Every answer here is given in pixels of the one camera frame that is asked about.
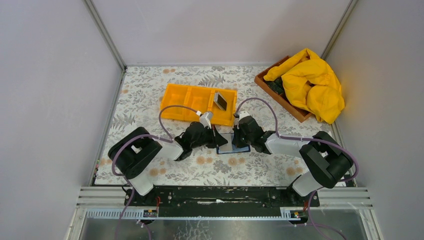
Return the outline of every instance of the floral pattern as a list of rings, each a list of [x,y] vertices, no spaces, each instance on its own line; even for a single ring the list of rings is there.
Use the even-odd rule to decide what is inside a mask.
[[[137,127],[166,138],[158,123],[160,104],[168,83],[237,90],[237,102],[249,97],[263,98],[270,103],[278,117],[281,134],[312,136],[318,131],[330,131],[330,126],[310,117],[298,122],[254,83],[262,66],[179,66],[128,67],[117,101],[102,158],[99,160],[94,184],[123,185],[125,180],[112,174],[109,149]],[[274,117],[260,101],[248,101],[242,109],[248,111],[264,130],[275,128]],[[182,133],[189,122],[164,119],[163,124],[174,136]],[[220,133],[232,131],[228,126],[217,126]],[[193,150],[183,161],[157,158],[147,166],[156,185],[206,186],[288,186],[298,175],[307,171],[304,161],[289,155],[267,155],[256,152],[220,154],[205,147]]]

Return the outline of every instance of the wooden tray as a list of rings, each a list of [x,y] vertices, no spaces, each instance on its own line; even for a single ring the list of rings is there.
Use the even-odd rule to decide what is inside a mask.
[[[254,82],[259,85],[267,94],[269,94],[277,103],[279,103],[283,108],[285,108],[293,117],[295,117],[299,122],[303,123],[306,119],[308,119],[313,114],[306,110],[300,109],[290,104],[289,100],[286,97],[285,93],[277,94],[274,92],[264,81],[264,76],[267,75],[268,71],[275,66],[280,66],[284,63],[290,56],[286,56],[280,61],[276,62],[274,65],[268,67],[265,71],[259,73],[255,78]]]

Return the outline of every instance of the yellow tray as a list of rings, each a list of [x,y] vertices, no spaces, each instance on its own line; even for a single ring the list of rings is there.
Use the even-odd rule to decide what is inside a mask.
[[[220,92],[227,101],[225,111],[221,110],[214,103],[216,92]],[[202,113],[210,111],[213,113],[212,120],[210,121],[211,124],[232,127],[234,124],[234,113],[236,112],[236,101],[236,90],[168,83],[165,95],[160,103],[160,109],[162,110],[170,105],[183,105],[201,111]],[[199,121],[199,116],[194,112],[181,107],[166,109],[162,113],[162,118],[187,122]]]

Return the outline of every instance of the gray wall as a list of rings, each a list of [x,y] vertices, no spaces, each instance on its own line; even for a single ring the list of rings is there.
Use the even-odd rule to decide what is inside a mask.
[[[94,0],[128,65],[273,64],[321,54],[349,0]]]
[[[120,70],[81,0],[0,3],[0,239],[63,239]]]
[[[359,1],[328,63],[337,120],[388,240],[423,239],[424,1]]]

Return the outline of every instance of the yellow cloth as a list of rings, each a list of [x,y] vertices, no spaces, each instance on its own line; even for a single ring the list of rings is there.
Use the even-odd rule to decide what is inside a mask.
[[[334,123],[345,108],[342,86],[334,71],[308,48],[271,68],[263,79],[274,81],[280,76],[289,102],[315,114],[320,122]]]

